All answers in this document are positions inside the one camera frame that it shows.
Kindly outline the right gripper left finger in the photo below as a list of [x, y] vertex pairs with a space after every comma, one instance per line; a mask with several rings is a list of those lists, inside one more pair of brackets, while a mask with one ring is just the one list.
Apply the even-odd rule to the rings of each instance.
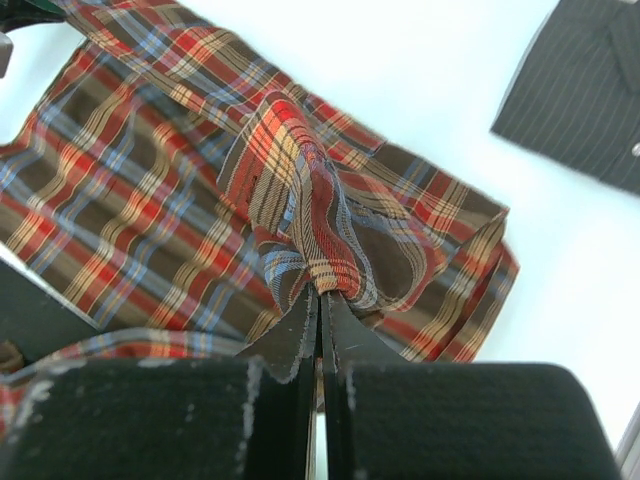
[[310, 479], [318, 296], [234, 357], [58, 362], [1, 447], [5, 479]]

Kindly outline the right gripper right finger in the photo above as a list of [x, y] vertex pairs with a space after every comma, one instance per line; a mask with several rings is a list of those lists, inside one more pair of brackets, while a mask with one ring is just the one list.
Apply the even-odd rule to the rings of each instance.
[[320, 298], [332, 479], [617, 479], [576, 377], [547, 363], [411, 363]]

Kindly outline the red plaid long sleeve shirt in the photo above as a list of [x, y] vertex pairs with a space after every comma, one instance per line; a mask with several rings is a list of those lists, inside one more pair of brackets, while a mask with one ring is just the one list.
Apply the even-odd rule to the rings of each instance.
[[87, 315], [55, 360], [250, 345], [310, 291], [413, 362], [473, 359], [507, 211], [174, 1], [63, 1], [85, 37], [1, 149], [1, 241]]

